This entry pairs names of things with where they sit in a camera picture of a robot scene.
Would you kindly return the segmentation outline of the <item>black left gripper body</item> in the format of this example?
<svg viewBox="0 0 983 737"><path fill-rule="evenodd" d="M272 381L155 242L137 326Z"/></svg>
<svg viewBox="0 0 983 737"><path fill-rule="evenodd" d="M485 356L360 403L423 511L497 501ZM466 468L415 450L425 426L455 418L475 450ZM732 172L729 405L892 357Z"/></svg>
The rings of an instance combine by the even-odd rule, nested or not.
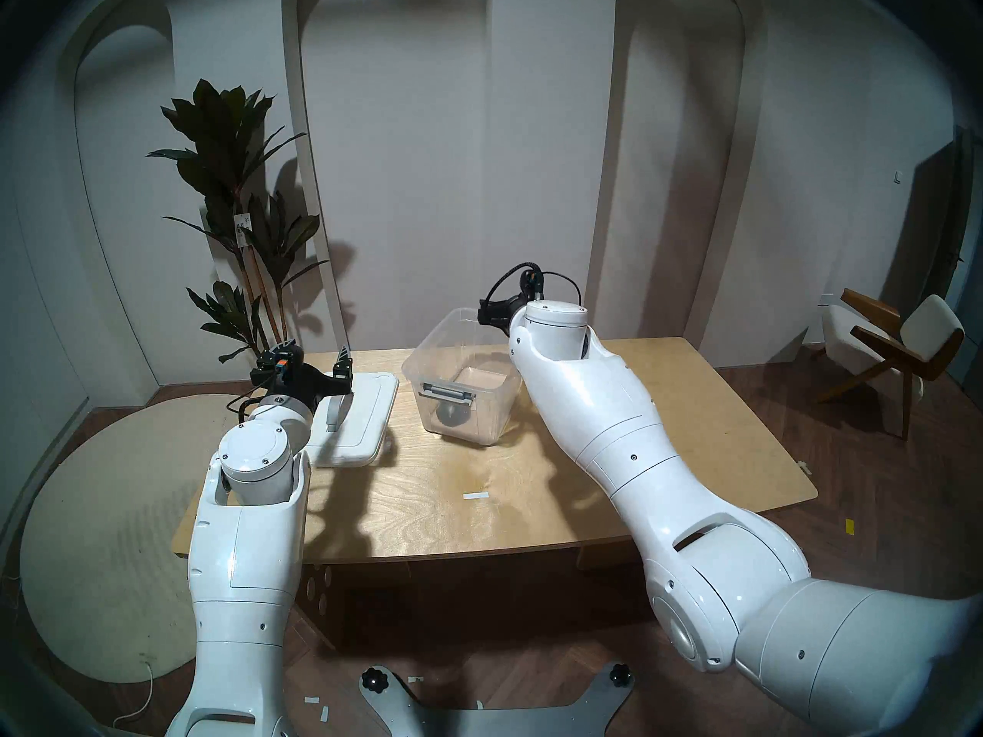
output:
<svg viewBox="0 0 983 737"><path fill-rule="evenodd" d="M303 363L291 371L286 382L277 377L272 388L272 396L284 396L302 404L311 415L316 414L318 405L333 395L333 382L327 374L312 365Z"/></svg>

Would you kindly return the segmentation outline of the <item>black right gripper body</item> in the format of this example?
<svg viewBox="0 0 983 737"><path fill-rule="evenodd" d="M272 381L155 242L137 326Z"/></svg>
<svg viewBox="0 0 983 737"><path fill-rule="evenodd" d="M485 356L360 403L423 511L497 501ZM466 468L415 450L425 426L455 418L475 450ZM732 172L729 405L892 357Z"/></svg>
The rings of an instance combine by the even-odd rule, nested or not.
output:
<svg viewBox="0 0 983 737"><path fill-rule="evenodd" d="M509 333L515 314L525 307L530 299L525 294L516 294L506 300L479 300L479 325L495 327Z"/></svg>

